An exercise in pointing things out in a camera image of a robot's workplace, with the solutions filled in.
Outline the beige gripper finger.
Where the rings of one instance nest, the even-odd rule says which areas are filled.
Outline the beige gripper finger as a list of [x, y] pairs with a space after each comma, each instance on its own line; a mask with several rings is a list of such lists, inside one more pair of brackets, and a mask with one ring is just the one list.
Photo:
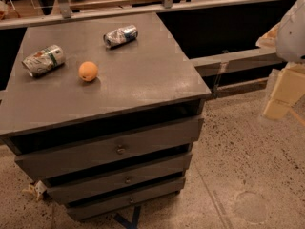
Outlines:
[[263, 116], [278, 120], [305, 94], [305, 64], [287, 64], [277, 73]]
[[266, 33], [260, 36], [255, 44], [259, 48], [274, 48], [276, 46], [278, 29], [279, 29], [279, 23], [275, 24]]

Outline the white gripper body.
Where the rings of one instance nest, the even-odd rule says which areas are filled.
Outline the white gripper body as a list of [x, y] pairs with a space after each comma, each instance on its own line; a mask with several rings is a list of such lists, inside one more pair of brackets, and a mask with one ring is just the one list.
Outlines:
[[281, 19], [276, 53], [287, 62], [305, 62], [305, 0], [296, 0]]

